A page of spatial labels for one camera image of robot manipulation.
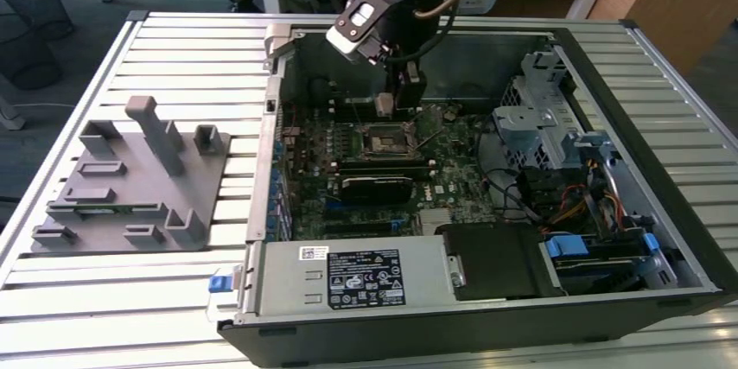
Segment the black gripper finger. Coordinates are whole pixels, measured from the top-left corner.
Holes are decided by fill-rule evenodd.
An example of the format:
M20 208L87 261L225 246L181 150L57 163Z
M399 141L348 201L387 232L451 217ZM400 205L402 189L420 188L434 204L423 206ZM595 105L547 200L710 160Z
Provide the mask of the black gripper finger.
M419 105L427 88L427 76L416 66L407 66L400 78L400 108L410 109Z
M402 69L398 66L386 66L384 92L392 95L392 99L395 99L402 88L402 77Z

